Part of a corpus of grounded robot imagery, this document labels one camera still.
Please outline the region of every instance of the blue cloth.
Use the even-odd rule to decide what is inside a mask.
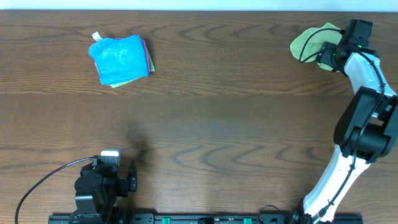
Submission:
[[[96,63],[101,84],[148,76],[145,51],[138,35],[120,40],[101,39],[88,49],[88,54]]]

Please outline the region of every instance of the green connector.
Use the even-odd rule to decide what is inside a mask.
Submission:
[[[162,224],[171,224],[172,219],[171,218],[162,218]]]
[[[251,224],[251,218],[244,218],[243,224]]]

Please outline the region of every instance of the black wire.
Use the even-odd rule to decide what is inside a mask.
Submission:
[[[307,39],[307,41],[305,41],[304,46],[303,46],[303,49],[301,50],[300,57],[298,58],[298,60],[299,60],[300,63],[304,63],[304,62],[307,61],[308,59],[310,59],[310,58],[312,58],[313,56],[315,56],[316,54],[319,54],[319,53],[320,53],[320,52],[317,52],[316,54],[312,54],[310,57],[307,57],[307,59],[305,59],[304,61],[301,61],[301,58],[302,58],[303,53],[304,53],[304,49],[305,49],[305,47],[307,46],[308,41],[310,41],[310,39],[311,39],[315,34],[317,34],[317,33],[319,33],[319,32],[322,32],[322,31],[326,31],[326,30],[336,31],[336,32],[339,32],[340,34],[341,34],[342,32],[344,32],[344,31],[341,30],[341,29],[324,28],[324,29],[317,30],[316,32],[314,32],[313,34],[311,34],[311,36]]]
[[[279,212],[279,208],[277,208],[275,205],[266,205],[266,206],[260,208],[259,213],[258,213],[258,215],[257,215],[257,219],[259,220],[259,223],[264,224],[264,221],[260,219],[260,215],[261,215],[261,212],[262,212],[264,209],[269,208],[269,207],[276,208],[276,209],[278,210],[278,212]]]
[[[68,166],[72,166],[78,162],[83,162],[83,161],[87,161],[87,160],[93,160],[92,157],[87,157],[84,159],[79,159],[73,162],[70,162],[68,164],[65,164],[61,167],[59,167],[58,169],[52,171],[51,173],[47,174],[45,177],[43,177],[41,180],[39,180],[31,189],[29,189],[26,194],[21,198],[21,201],[19,201],[18,206],[17,206],[17,210],[15,211],[15,224],[18,224],[18,214],[19,214],[19,210],[21,209],[21,205],[24,202],[24,200],[26,199],[26,197],[37,187],[39,186],[43,181],[45,181],[47,178],[49,178],[51,175],[53,175],[54,173],[68,167]]]

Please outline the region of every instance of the folded towel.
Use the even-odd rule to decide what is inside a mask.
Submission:
[[[148,76],[148,63],[141,38],[99,38],[88,50],[94,59],[101,84],[111,85]]]
[[[151,57],[149,55],[149,52],[148,52],[148,49],[147,49],[147,45],[146,45],[146,43],[145,43],[145,41],[143,39],[141,39],[141,42],[142,42],[142,45],[144,46],[144,50],[145,50],[145,57],[146,57],[146,60],[147,60],[148,72],[149,73],[150,72],[154,72],[155,71],[155,65],[154,65],[154,63],[153,63],[153,61],[152,61],[152,59],[151,59]],[[135,78],[133,80],[129,80],[129,81],[126,81],[126,82],[110,84],[110,86],[112,88],[117,88],[119,86],[123,86],[123,85],[125,85],[127,83],[130,83],[130,82],[132,82],[132,81],[134,81],[136,79],[138,79],[138,78]]]

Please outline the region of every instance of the wood grain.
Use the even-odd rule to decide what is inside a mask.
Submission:
[[[0,13],[0,223],[51,170],[119,148],[135,159],[139,190],[122,206],[158,212],[293,209],[333,150],[352,97],[348,79],[299,64],[289,44],[326,22],[374,22],[371,45],[398,89],[398,15],[342,12],[2,11]],[[139,34],[156,73],[121,88],[100,85],[88,47]],[[366,223],[398,214],[397,146],[353,185],[338,210]],[[49,178],[22,206],[21,223],[75,209],[81,166]]]

